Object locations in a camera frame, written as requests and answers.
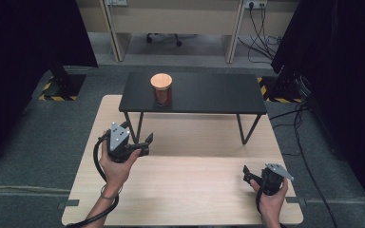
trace gray carpet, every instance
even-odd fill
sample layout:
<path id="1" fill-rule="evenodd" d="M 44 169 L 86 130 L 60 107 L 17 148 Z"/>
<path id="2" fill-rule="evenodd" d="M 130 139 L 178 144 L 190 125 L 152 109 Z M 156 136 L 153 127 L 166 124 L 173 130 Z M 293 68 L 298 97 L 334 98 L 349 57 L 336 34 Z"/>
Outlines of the gray carpet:
<path id="1" fill-rule="evenodd" d="M 69 68 L 70 73 L 87 75 L 74 102 L 38 100 L 50 77 L 47 72 L 36 87 L 25 115 L 16 123 L 0 151 L 0 227 L 63 226 L 62 204 L 66 202 L 72 187 L 101 99 L 106 94 L 122 94 L 127 72 L 149 68 L 226 73 L 245 70 L 241 66 L 223 67 L 222 64 L 160 66 L 140 65 L 127 60 L 119 64 L 100 65 L 99 68 L 73 67 Z M 271 75 L 270 68 L 248 71 Z M 297 104 L 265 104 L 269 117 L 293 111 L 297 107 Z M 295 115 L 279 117 L 271 123 L 293 124 Z M 288 171 L 296 178 L 294 187 L 304 215 L 304 221 L 297 227 L 334 227 L 307 173 L 305 162 L 298 154 L 293 126 L 277 126 L 274 130 L 282 154 L 292 154 L 283 155 L 283 158 Z M 339 161 L 332 153 L 312 111 L 302 111 L 302 125 L 298 133 L 304 157 L 329 203 L 337 227 L 365 227 L 365 192 L 348 163 Z"/>

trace small black table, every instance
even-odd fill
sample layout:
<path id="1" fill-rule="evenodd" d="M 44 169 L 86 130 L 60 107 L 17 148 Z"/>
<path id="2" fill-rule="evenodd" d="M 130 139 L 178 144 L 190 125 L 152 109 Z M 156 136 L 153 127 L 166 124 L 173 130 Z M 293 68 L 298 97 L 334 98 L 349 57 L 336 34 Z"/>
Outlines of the small black table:
<path id="1" fill-rule="evenodd" d="M 131 72 L 119 110 L 124 112 L 134 143 L 138 143 L 144 112 L 236 114 L 242 144 L 247 144 L 261 115 L 266 114 L 259 83 L 254 75 L 164 72 L 172 79 L 172 105 L 155 104 L 150 78 L 158 72 Z M 128 112 L 140 112 L 135 133 Z M 257 115 L 244 139 L 240 114 Z"/>

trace hand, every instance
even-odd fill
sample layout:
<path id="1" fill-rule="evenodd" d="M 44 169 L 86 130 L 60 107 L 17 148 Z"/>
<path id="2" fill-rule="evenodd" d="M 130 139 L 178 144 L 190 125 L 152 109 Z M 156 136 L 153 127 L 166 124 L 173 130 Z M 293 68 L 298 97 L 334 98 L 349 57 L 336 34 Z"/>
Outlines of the hand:
<path id="1" fill-rule="evenodd" d="M 257 182 L 255 180 L 250 180 L 250 184 L 254 191 L 258 193 L 259 185 Z M 268 228 L 280 227 L 279 214 L 288 190 L 287 185 L 287 179 L 283 179 L 283 185 L 275 195 L 267 196 L 262 193 L 262 196 L 260 197 L 259 210 L 262 214 L 265 226 Z"/>
<path id="2" fill-rule="evenodd" d="M 102 143 L 102 157 L 100 165 L 106 174 L 106 189 L 103 192 L 105 196 L 115 195 L 115 192 L 123 186 L 129 177 L 129 172 L 132 164 L 138 159 L 141 149 L 137 149 L 130 155 L 129 159 L 124 163 L 116 163 L 110 159 L 107 152 L 106 140 Z"/>

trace jar lid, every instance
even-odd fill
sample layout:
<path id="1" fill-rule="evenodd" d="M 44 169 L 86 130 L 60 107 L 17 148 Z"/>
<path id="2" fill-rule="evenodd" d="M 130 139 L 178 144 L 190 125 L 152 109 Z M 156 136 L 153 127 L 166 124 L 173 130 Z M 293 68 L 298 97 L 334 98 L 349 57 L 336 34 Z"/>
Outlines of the jar lid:
<path id="1" fill-rule="evenodd" d="M 170 88 L 171 83 L 173 82 L 173 79 L 170 75 L 165 73 L 158 73 L 153 75 L 153 77 L 150 79 L 150 83 L 159 90 L 165 90 Z"/>

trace black metal leg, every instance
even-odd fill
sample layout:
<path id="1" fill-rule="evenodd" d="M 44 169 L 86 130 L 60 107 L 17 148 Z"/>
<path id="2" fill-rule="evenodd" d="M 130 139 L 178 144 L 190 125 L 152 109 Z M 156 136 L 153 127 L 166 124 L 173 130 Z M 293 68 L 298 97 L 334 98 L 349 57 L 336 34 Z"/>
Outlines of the black metal leg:
<path id="1" fill-rule="evenodd" d="M 128 123 L 128 126 L 129 126 L 129 131 L 131 132 L 132 141 L 134 143 L 138 143 L 139 142 L 139 137 L 141 135 L 141 126 L 142 126 L 142 120 L 144 119 L 144 113 L 141 112 L 141 115 L 139 117 L 138 131 L 136 132 L 136 136 L 135 136 L 135 132 L 133 131 L 132 122 L 129 119 L 128 113 L 124 112 L 124 115 L 125 115 L 126 121 Z"/>
<path id="2" fill-rule="evenodd" d="M 242 144 L 247 144 L 248 140 L 250 139 L 251 134 L 253 134 L 253 131 L 256 128 L 256 125 L 257 125 L 261 115 L 260 114 L 257 115 L 257 118 L 254 120 L 254 123 L 253 123 L 253 125 L 251 126 L 251 129 L 250 129 L 250 132 L 248 132 L 248 135 L 245 139 L 244 139 L 244 133 L 242 132 L 240 114 L 236 114 L 236 116 L 237 116 L 237 121 L 239 122 L 241 142 L 242 142 Z"/>

